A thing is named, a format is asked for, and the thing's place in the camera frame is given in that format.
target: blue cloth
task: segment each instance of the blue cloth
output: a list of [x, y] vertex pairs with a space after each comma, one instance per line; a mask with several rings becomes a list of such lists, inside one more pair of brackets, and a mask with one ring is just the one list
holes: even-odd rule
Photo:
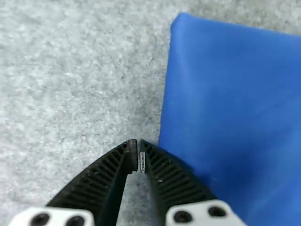
[[248, 225], [301, 225], [301, 37], [180, 14], [159, 146]]

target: screw hole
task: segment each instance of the screw hole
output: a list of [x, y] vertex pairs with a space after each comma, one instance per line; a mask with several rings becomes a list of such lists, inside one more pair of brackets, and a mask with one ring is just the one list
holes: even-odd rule
[[174, 215], [174, 221], [177, 223], [188, 223], [192, 221], [192, 216], [186, 211], [178, 211]]
[[66, 226], [83, 226], [85, 220], [81, 216], [74, 216], [67, 221]]
[[211, 217], [224, 217], [227, 215], [226, 211], [218, 206], [210, 207], [208, 213]]
[[47, 213], [40, 213], [32, 219], [31, 226], [44, 226], [48, 221], [49, 215]]

